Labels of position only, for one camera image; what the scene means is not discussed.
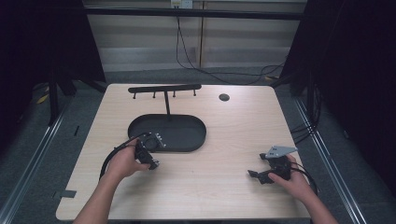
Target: black backdrop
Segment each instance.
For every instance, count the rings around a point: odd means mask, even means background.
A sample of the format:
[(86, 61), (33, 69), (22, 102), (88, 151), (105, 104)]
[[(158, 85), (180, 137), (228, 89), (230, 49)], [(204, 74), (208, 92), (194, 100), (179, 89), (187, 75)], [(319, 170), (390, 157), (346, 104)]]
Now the black backdrop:
[(291, 83), (298, 93), (312, 72), (325, 104), (394, 196), (395, 11), (390, 0), (309, 0), (305, 13), (325, 18), (301, 22), (282, 73), (303, 68)]
[(3, 152), (31, 100), (33, 86), (48, 82), (50, 73), (65, 94), (74, 93), (72, 79), (106, 80), (86, 15), (35, 12), (40, 6), (82, 7), (81, 0), (2, 0), (0, 4)]

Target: hand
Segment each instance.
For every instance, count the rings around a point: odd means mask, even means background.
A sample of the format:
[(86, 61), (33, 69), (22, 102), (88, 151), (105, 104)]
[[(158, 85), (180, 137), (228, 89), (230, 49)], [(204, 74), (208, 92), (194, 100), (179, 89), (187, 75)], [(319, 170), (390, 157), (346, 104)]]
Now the hand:
[(134, 146), (136, 141), (137, 139), (131, 141), (128, 147), (120, 150), (114, 155), (107, 166), (105, 175), (117, 176), (122, 180), (124, 177), (130, 176), (136, 171), (145, 171), (149, 169), (149, 164), (141, 164), (135, 160)]
[[(295, 164), (296, 159), (289, 154), (287, 157), (291, 162), (291, 167), (298, 168), (297, 164)], [(268, 177), (278, 185), (285, 188), (291, 196), (301, 202), (309, 200), (313, 195), (315, 195), (305, 177), (300, 172), (291, 170), (289, 181), (273, 173), (268, 174)]]

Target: forearm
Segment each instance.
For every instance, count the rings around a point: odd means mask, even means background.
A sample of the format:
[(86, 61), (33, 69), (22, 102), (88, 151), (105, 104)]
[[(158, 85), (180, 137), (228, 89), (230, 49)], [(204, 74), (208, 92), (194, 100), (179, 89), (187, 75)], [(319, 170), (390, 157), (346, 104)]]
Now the forearm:
[(107, 223), (111, 202), (122, 178), (105, 174), (74, 223)]
[(320, 224), (334, 224), (338, 223), (337, 220), (332, 216), (329, 209), (323, 204), (323, 202), (316, 195), (311, 195), (309, 198), (302, 200), (309, 215), (314, 223)]

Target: table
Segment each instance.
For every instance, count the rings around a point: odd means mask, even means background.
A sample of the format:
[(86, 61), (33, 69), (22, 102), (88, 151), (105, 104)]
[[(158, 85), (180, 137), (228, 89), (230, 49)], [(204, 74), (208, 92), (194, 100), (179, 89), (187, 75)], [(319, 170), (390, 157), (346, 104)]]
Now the table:
[[(127, 129), (144, 114), (165, 114), (163, 94), (133, 95), (107, 88), (67, 185), (74, 198), (62, 198), (60, 220), (74, 219), (95, 189), (107, 154), (126, 141)], [(230, 100), (219, 96), (226, 93)], [(309, 217), (305, 207), (278, 185), (261, 185), (248, 170), (269, 169), (259, 154), (272, 145), (294, 147), (274, 90), (270, 87), (204, 85), (169, 97), (172, 114), (194, 115), (206, 126), (205, 143), (190, 153), (152, 153), (154, 171), (135, 173), (119, 185), (109, 219), (194, 220)], [(301, 164), (297, 152), (292, 155)]]

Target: person's right arm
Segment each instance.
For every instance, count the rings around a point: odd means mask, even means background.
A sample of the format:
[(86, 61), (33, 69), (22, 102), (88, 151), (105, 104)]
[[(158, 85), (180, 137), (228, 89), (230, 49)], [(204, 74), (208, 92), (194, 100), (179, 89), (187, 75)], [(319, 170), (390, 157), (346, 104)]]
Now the person's right arm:
[[(291, 155), (288, 155), (288, 158), (291, 162), (296, 162), (295, 158)], [(298, 168), (295, 163), (292, 163), (291, 166)], [(305, 177), (300, 172), (291, 170), (289, 181), (273, 173), (268, 174), (268, 177), (274, 180), (278, 185), (285, 188), (291, 196), (302, 202), (314, 223), (338, 223), (326, 205), (324, 205), (320, 198), (311, 189)]]

